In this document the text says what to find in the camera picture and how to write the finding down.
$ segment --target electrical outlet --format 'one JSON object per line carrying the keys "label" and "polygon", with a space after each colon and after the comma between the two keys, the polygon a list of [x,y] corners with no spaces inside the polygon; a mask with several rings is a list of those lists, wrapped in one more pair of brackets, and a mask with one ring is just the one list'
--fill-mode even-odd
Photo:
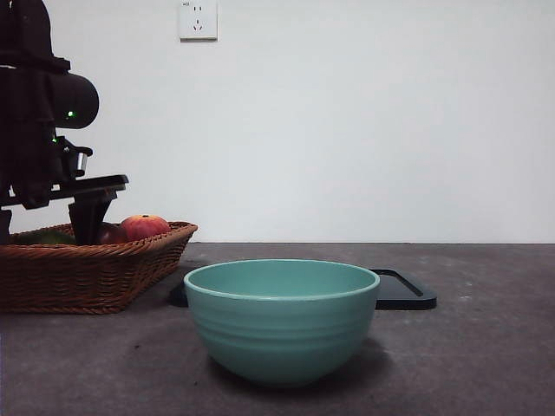
{"label": "electrical outlet", "polygon": [[218,39],[218,3],[215,0],[184,1],[179,11],[181,40]]}

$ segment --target ceramic bowl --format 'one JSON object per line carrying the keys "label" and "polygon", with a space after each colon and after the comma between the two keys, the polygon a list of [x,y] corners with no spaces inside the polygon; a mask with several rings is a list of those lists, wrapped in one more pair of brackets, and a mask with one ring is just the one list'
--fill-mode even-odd
{"label": "ceramic bowl", "polygon": [[208,354],[255,383],[296,387],[333,372],[366,338],[380,277],[350,264],[265,259],[185,276]]}

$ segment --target countertop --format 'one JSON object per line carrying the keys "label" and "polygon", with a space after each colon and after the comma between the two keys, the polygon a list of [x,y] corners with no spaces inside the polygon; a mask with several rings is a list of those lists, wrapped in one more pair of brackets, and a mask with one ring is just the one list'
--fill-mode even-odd
{"label": "countertop", "polygon": [[[199,266],[269,257],[404,270],[438,305],[376,311],[362,350],[312,385],[257,387],[167,297]],[[0,315],[0,414],[552,415],[554,284],[549,244],[189,244],[119,314]]]}

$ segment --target black tray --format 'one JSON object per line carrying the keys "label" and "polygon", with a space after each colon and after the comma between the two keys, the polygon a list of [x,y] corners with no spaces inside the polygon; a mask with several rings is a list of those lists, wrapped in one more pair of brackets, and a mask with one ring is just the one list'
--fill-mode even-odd
{"label": "black tray", "polygon": [[391,269],[370,269],[380,276],[376,309],[433,309],[437,295],[416,278]]}

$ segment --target apple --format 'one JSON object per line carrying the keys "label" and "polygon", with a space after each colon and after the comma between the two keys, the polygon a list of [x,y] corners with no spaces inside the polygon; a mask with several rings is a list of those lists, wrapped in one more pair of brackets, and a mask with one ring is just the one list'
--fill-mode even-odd
{"label": "apple", "polygon": [[102,223],[98,230],[96,244],[123,244],[126,243],[127,233],[123,227],[117,224]]}
{"label": "apple", "polygon": [[128,241],[141,240],[172,230],[170,224],[157,215],[132,215],[121,222],[121,228],[127,233]]}

